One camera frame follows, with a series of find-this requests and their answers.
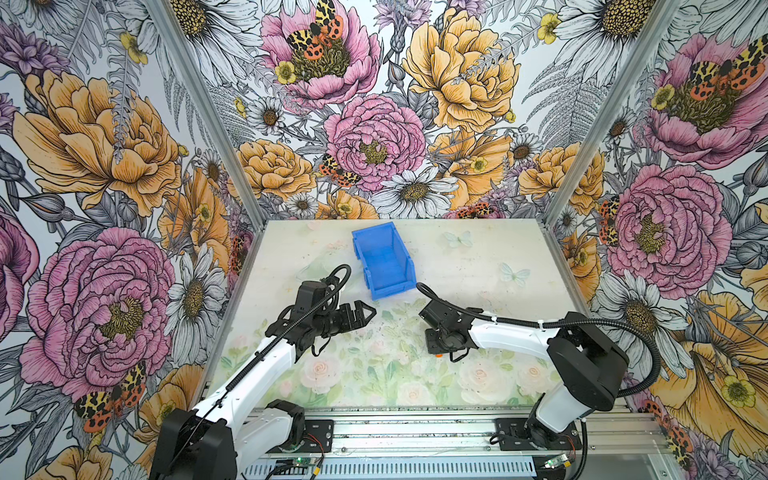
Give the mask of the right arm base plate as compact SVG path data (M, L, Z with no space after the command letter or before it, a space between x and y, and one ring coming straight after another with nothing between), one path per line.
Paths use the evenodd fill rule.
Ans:
M492 439L502 451L577 451L582 448L581 436L574 423L561 433L553 433L538 423L530 426L527 418L502 417L494 420L494 428Z

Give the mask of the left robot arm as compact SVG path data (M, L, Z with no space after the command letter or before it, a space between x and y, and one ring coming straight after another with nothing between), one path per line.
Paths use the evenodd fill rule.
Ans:
M299 442L302 407L273 401L256 419L250 415L317 339L362 329L375 317L361 300L339 303L341 288L332 278L303 282L249 362L197 405L174 409L162 423L150 478L238 479L270 450Z

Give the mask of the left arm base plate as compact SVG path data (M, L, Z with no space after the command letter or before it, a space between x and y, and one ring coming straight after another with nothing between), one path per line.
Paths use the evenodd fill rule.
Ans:
M330 419L308 419L295 452L301 454L330 453L333 446L335 422Z

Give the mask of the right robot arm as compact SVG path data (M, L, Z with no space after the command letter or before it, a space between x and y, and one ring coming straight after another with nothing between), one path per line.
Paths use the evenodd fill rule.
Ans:
M534 448L553 446L576 421L611 410L620 396L628 355L580 313L569 312L556 321L524 321L431 300L419 316L428 325L428 352L447 354L453 362L471 350L488 349L550 361L560 382L537 400L511 434Z

